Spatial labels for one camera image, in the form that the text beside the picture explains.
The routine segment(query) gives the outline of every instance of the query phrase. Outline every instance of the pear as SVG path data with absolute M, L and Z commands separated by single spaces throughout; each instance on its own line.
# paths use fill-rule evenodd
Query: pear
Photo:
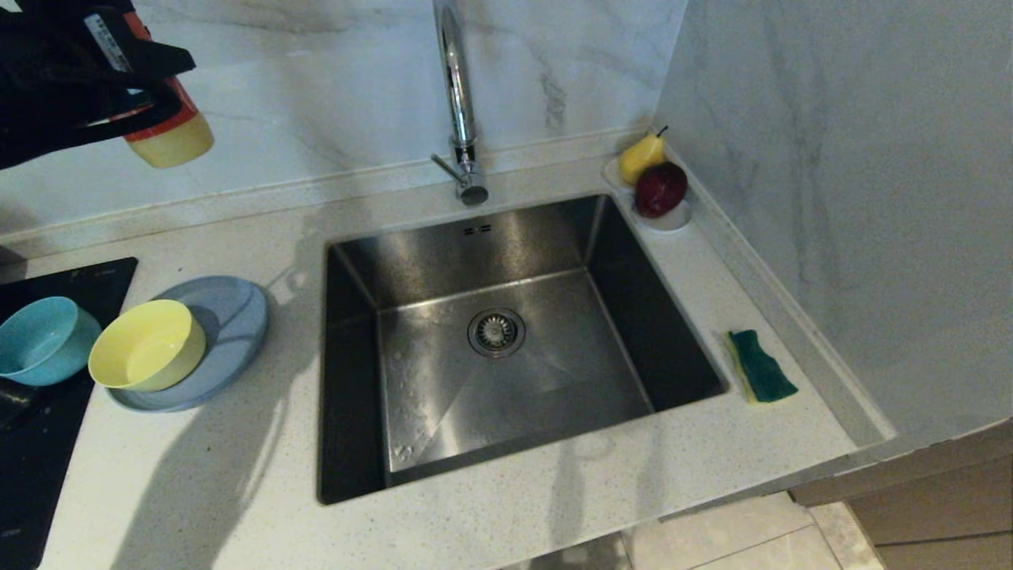
M 619 175 L 624 182 L 635 185 L 644 170 L 665 162 L 665 139 L 661 138 L 661 133 L 666 130 L 668 127 L 658 131 L 656 135 L 647 133 L 646 137 L 619 155 Z

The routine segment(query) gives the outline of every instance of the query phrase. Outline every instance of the faucet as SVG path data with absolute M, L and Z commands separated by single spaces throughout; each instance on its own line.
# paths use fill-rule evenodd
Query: faucet
M 485 176 L 478 168 L 475 156 L 475 117 L 471 110 L 471 93 L 468 90 L 468 62 L 464 57 L 460 18 L 455 0 L 433 0 L 437 20 L 437 42 L 443 62 L 444 85 L 450 103 L 454 134 L 450 144 L 457 158 L 457 168 L 445 162 L 436 153 L 430 158 L 457 181 L 457 196 L 468 206 L 485 201 L 489 190 Z

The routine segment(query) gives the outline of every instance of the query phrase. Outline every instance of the drain strainer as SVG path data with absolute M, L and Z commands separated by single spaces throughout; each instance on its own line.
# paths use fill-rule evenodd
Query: drain strainer
M 483 311 L 468 325 L 468 342 L 482 356 L 502 358 L 524 343 L 524 321 L 509 309 Z

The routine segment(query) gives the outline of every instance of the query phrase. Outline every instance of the bowl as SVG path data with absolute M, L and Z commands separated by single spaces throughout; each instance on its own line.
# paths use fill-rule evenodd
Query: bowl
M 102 332 L 95 318 L 67 298 L 46 298 L 0 326 L 0 377 L 29 387 L 55 385 L 88 362 Z
M 110 389 L 165 390 L 197 368 L 206 346 L 204 329 L 186 306 L 149 302 L 121 315 L 98 337 L 88 373 Z

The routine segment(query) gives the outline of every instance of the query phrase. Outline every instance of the backsplash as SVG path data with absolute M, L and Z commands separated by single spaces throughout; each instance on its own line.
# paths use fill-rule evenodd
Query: backsplash
M 901 437 L 1013 410 L 1008 0 L 693 0 L 670 144 Z
M 0 235 L 150 203 L 448 154 L 428 0 L 135 2 L 190 51 L 217 142 L 156 170 L 121 140 L 0 171 Z M 646 124 L 685 0 L 460 2 L 480 145 Z M 0 0 L 0 7 L 12 7 Z

